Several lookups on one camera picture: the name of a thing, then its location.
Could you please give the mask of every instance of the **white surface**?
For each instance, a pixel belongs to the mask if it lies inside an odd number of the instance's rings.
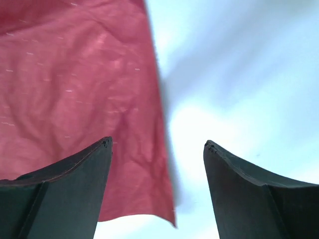
[[[207,139],[275,173],[319,183],[319,1],[147,3],[178,230],[139,215],[99,223],[95,239],[218,238],[202,159]]]

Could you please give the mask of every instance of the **white background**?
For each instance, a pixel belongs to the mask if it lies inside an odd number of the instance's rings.
[[[319,1],[147,0],[178,229],[150,215],[95,239],[218,238],[207,139],[275,173],[319,183]]]

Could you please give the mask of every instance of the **cloth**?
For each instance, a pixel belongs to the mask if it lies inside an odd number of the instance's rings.
[[[142,0],[0,0],[0,61],[0,179],[112,136],[99,221],[153,214],[174,224]]]

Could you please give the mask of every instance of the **white table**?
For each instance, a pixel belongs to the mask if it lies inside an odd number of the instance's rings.
[[[138,215],[98,223],[95,239],[218,238],[202,158],[207,139],[272,172],[319,183],[319,1],[147,4],[178,230]]]

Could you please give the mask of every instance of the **wrinkled cloth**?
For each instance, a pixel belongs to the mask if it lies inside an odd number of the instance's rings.
[[[0,0],[0,62],[0,179],[112,136],[99,221],[153,214],[174,224],[142,0]]]

